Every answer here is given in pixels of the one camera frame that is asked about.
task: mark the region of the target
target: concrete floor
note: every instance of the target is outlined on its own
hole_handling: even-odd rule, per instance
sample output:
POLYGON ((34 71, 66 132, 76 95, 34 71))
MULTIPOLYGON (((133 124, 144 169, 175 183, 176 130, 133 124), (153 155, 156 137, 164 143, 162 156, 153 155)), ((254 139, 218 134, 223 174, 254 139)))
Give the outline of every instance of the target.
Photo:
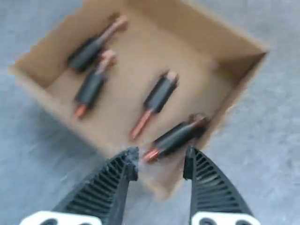
MULTIPOLYGON (((206 153, 241 192, 262 225, 299 225, 300 2, 200 0, 266 41, 271 54, 206 153)), ((0 221, 18 224, 50 210, 103 159, 45 113, 8 75, 80 0, 0 0, 0 221)), ((124 224, 187 224, 190 183, 166 202, 130 186, 124 224)))

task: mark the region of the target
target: ribbed grip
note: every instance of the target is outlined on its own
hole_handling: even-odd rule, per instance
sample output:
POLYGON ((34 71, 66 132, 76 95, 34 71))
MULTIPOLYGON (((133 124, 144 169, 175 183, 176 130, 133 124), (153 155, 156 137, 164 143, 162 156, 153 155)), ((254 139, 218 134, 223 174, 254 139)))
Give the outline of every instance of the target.
POLYGON ((138 148, 129 148, 86 177, 53 211, 95 216, 119 225, 131 180, 137 180, 138 148))
POLYGON ((200 211, 252 215, 229 179, 194 147, 186 152, 183 178, 192 180, 191 217, 200 211))

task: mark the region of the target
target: cardboard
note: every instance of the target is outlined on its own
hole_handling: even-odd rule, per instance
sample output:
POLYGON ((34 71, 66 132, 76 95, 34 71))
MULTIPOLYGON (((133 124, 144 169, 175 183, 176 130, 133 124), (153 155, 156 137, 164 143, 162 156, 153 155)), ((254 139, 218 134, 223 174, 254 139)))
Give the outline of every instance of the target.
MULTIPOLYGON (((203 149, 266 53, 257 41, 179 0, 86 0, 11 71, 47 111, 110 158, 129 145, 141 146, 143 153, 151 141, 196 112, 212 118, 197 145, 203 149), (116 11, 130 20, 128 30, 108 43, 118 64, 97 106, 76 121, 73 99, 85 75, 66 70, 66 59, 116 11), (142 103, 166 68, 179 73, 179 86, 138 142, 130 143, 142 103)), ((140 179, 158 197, 168 197, 182 180, 183 155, 180 151, 152 166, 140 165, 140 179)))

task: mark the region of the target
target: white handle part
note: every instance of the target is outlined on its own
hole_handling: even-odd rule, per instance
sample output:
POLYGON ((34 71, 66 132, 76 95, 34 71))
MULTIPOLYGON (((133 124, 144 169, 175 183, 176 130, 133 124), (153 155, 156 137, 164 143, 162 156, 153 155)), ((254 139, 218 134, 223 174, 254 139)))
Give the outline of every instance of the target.
POLYGON ((62 212, 39 211, 22 220, 20 225, 102 225, 97 217, 62 212))
POLYGON ((241 213, 198 212, 192 225, 261 225, 253 216, 241 213))

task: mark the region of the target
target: black cylinder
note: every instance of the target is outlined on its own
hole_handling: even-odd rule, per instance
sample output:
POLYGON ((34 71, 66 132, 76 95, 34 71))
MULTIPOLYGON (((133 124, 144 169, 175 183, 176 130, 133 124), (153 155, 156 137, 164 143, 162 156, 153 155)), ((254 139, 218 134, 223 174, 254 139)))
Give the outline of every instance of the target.
POLYGON ((167 73, 161 75, 159 81, 144 101, 144 108, 146 110, 151 109, 154 113, 159 113, 173 91, 177 88, 177 79, 168 79, 166 75, 167 73))
POLYGON ((156 139, 153 144, 159 149, 158 158, 169 155, 191 139, 204 134, 206 126, 183 122, 156 139))
POLYGON ((89 39, 69 56, 67 67, 81 73, 95 61, 102 50, 103 45, 97 44, 96 39, 89 39))
POLYGON ((91 108, 100 93, 103 85, 107 80, 105 73, 95 73, 93 70, 87 75, 78 93, 76 94, 75 101, 79 104, 84 104, 91 108))

